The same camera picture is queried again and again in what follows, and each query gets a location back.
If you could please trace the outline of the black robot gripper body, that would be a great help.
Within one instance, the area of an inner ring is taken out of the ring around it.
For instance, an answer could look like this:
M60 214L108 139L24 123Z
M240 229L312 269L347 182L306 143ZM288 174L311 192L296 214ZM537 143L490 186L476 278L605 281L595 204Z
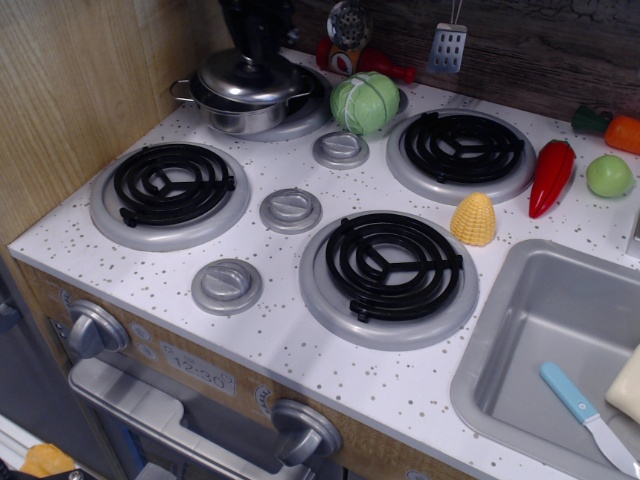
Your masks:
M244 48L261 31L277 47L293 45L300 38L293 23L295 12L287 0L220 0L223 17L233 43Z

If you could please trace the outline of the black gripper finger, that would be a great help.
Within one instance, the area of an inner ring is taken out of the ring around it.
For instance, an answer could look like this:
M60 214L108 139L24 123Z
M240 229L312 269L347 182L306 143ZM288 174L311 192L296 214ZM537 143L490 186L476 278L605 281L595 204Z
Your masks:
M266 36L244 35L239 46L241 57L248 65L268 65L275 62L280 51L279 39L271 34Z

